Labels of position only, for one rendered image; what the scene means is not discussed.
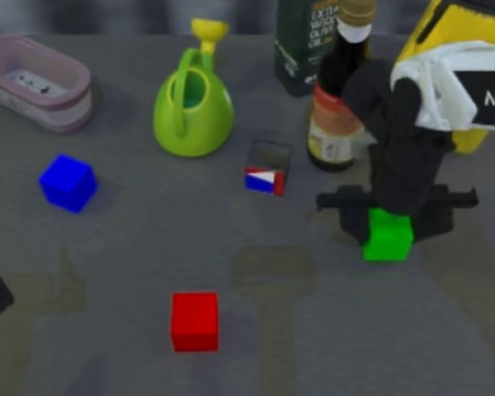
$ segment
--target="cube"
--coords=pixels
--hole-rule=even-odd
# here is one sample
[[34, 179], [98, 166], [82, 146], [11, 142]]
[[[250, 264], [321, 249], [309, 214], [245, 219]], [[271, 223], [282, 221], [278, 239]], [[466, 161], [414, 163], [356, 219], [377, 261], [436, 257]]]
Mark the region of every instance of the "cube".
[[265, 140], [253, 140], [244, 167], [248, 190], [283, 196], [290, 170], [291, 147]]
[[59, 155], [39, 178], [46, 200], [79, 214], [97, 189], [93, 169], [87, 163]]
[[363, 247], [368, 261], [407, 260], [413, 245], [413, 226], [408, 216], [370, 209], [370, 239]]
[[219, 305], [215, 292], [172, 294], [171, 339], [176, 352], [218, 351]]

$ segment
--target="blue cube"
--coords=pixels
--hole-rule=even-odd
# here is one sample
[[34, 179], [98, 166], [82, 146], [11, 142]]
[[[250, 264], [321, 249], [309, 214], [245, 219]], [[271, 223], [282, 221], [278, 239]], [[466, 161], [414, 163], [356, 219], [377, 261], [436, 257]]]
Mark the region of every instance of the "blue cube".
[[97, 189], [93, 169], [87, 163], [59, 155], [39, 178], [49, 203], [78, 214]]

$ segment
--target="olive oil box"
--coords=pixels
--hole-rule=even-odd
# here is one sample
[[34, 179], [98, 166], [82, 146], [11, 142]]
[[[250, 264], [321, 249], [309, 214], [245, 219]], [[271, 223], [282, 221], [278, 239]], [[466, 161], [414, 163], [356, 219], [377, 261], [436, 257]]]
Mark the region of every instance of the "olive oil box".
[[310, 95], [336, 35], [339, 0], [279, 0], [275, 74], [294, 97]]

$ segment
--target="green cube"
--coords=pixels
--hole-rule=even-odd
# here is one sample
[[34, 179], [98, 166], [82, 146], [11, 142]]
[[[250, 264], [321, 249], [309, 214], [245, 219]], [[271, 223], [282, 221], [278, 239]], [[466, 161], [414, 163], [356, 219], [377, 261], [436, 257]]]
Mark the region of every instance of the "green cube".
[[413, 245], [411, 218], [370, 209], [370, 239], [363, 247], [367, 261], [407, 260]]

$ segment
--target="yellow container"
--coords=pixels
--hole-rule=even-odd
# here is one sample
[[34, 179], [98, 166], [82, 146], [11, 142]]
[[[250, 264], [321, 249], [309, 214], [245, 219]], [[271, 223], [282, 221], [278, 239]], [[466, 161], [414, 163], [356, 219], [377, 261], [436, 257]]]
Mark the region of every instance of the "yellow container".
[[[397, 61], [439, 45], [471, 40], [495, 44], [495, 0], [431, 0]], [[453, 131], [457, 152], [474, 152], [487, 135], [487, 130], [479, 129]]]

